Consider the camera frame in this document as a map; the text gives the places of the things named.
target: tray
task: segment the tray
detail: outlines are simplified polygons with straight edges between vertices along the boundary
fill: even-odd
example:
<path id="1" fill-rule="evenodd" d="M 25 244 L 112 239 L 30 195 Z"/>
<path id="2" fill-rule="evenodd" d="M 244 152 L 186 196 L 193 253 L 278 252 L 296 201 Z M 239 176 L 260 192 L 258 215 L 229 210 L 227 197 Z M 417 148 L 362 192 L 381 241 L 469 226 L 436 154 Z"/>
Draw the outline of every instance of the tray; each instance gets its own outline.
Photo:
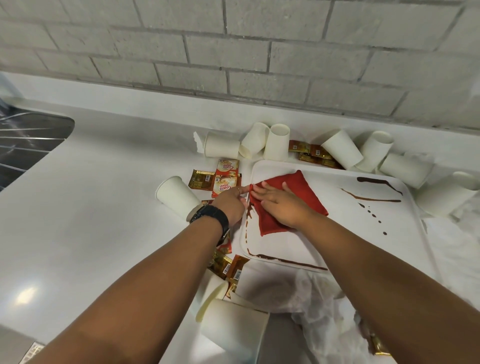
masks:
<path id="1" fill-rule="evenodd" d="M 439 278 L 418 209 L 403 182 L 387 176 L 262 160 L 253 167 L 251 183 L 297 170 L 302 171 L 309 186 L 329 212 L 329 218 L 430 277 Z M 390 186 L 384 182 L 360 182 L 359 177 L 361 181 L 362 178 L 383 180 Z M 352 195 L 389 201 L 361 200 Z M 320 254 L 299 232 L 279 232 L 261 237 L 254 208 L 243 217 L 240 246 L 251 259 L 328 272 Z"/>

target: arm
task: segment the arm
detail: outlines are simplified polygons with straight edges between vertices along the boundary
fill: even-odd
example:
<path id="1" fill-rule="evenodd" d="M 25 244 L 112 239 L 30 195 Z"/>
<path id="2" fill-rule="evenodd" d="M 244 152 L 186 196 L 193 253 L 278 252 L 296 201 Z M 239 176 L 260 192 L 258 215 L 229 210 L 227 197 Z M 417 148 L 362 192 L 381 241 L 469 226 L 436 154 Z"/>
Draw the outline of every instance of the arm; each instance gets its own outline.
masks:
<path id="1" fill-rule="evenodd" d="M 245 192 L 248 187 L 233 188 L 212 203 L 231 226 L 245 211 L 246 201 L 240 197 Z M 204 216 L 194 221 L 114 282 L 31 363 L 158 363 L 221 235 L 216 219 Z"/>
<path id="2" fill-rule="evenodd" d="M 301 231 L 399 364 L 477 363 L 480 312 L 419 270 L 317 214 L 284 183 L 252 195 Z"/>

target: stainless steel sink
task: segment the stainless steel sink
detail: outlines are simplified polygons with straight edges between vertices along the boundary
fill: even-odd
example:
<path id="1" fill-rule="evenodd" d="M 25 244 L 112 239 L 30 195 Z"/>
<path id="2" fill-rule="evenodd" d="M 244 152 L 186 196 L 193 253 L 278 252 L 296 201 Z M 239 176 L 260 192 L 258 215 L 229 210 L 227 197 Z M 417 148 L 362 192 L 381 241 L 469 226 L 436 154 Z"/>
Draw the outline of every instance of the stainless steel sink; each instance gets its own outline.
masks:
<path id="1" fill-rule="evenodd" d="M 0 191 L 62 143 L 74 124 L 70 118 L 10 107 L 0 117 Z"/>

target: paper cup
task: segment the paper cup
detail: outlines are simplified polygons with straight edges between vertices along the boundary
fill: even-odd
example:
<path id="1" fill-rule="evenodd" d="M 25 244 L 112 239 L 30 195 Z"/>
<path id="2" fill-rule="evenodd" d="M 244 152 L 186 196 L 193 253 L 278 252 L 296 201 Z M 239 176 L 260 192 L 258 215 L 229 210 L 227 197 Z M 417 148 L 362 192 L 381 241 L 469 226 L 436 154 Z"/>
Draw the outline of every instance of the paper cup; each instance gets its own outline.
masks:
<path id="1" fill-rule="evenodd" d="M 364 172 L 372 172 L 388 154 L 392 145 L 393 137 L 390 133 L 373 132 L 360 148 L 363 160 L 356 167 Z"/>
<path id="2" fill-rule="evenodd" d="M 288 158 L 290 128 L 284 124 L 275 124 L 270 128 L 265 145 L 264 159 L 283 162 Z"/>
<path id="3" fill-rule="evenodd" d="M 238 140 L 208 133 L 205 138 L 204 155 L 205 157 L 237 159 L 239 147 L 240 142 Z"/>
<path id="4" fill-rule="evenodd" d="M 200 332 L 245 363 L 256 363 L 270 314 L 234 303 L 213 300 Z"/>
<path id="5" fill-rule="evenodd" d="M 420 188 L 432 171 L 433 163 L 390 153 L 380 166 L 380 172 L 396 177 L 413 188 Z"/>
<path id="6" fill-rule="evenodd" d="M 179 176 L 163 181 L 157 188 L 155 196 L 184 221 L 187 221 L 191 212 L 202 204 Z"/>
<path id="7" fill-rule="evenodd" d="M 241 141 L 239 148 L 240 154 L 247 159 L 251 159 L 255 154 L 265 148 L 269 133 L 270 128 L 267 125 L 262 122 L 256 122 Z"/>
<path id="8" fill-rule="evenodd" d="M 228 282 L 207 269 L 189 308 L 189 311 L 193 314 L 195 320 L 201 322 L 208 305 L 215 298 L 221 300 L 225 296 L 225 293 L 227 293 L 227 290 Z"/>
<path id="9" fill-rule="evenodd" d="M 363 155 L 352 142 L 345 130 L 336 129 L 328 133 L 329 138 L 322 144 L 343 168 L 348 170 L 363 159 Z"/>
<path id="10" fill-rule="evenodd" d="M 480 180 L 465 172 L 454 172 L 417 193 L 417 205 L 430 215 L 447 217 L 480 190 Z"/>

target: red cloth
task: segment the red cloth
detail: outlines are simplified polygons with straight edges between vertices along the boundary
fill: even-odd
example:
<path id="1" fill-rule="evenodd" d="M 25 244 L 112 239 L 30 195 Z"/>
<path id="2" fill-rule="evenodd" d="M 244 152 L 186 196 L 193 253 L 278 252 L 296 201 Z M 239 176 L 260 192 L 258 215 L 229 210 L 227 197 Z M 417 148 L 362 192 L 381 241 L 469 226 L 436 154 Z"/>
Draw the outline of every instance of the red cloth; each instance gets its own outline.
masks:
<path id="1" fill-rule="evenodd" d="M 325 209 L 318 197 L 308 185 L 305 177 L 303 177 L 303 173 L 301 172 L 301 170 L 298 170 L 295 173 L 284 174 L 283 176 L 271 178 L 269 180 L 266 180 L 266 182 L 270 186 L 278 188 L 279 190 L 283 189 L 282 183 L 287 182 L 287 185 L 292 190 L 292 192 L 298 197 L 300 197 L 303 201 L 305 201 L 308 206 L 310 206 L 319 214 L 328 216 L 328 211 Z M 257 183 L 257 186 L 262 187 L 262 183 Z M 255 211 L 258 214 L 261 236 L 271 234 L 273 232 L 293 230 L 288 226 L 280 224 L 276 218 L 274 218 L 272 215 L 265 211 L 260 201 L 253 197 L 251 194 L 250 201 L 255 207 Z"/>

